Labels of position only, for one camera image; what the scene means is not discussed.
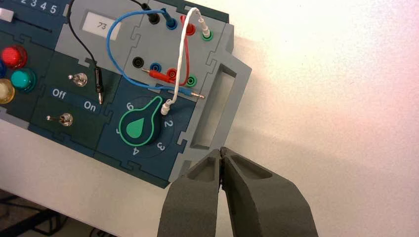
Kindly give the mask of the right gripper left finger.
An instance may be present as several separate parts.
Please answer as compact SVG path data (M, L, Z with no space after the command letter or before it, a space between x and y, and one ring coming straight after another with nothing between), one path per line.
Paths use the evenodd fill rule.
M216 234L221 155L212 150L170 186L159 237L213 237Z

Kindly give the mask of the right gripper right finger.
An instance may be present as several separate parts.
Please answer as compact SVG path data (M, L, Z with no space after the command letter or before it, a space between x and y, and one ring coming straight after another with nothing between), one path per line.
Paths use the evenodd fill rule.
M307 200L290 180L221 148L222 189L235 237L316 237Z

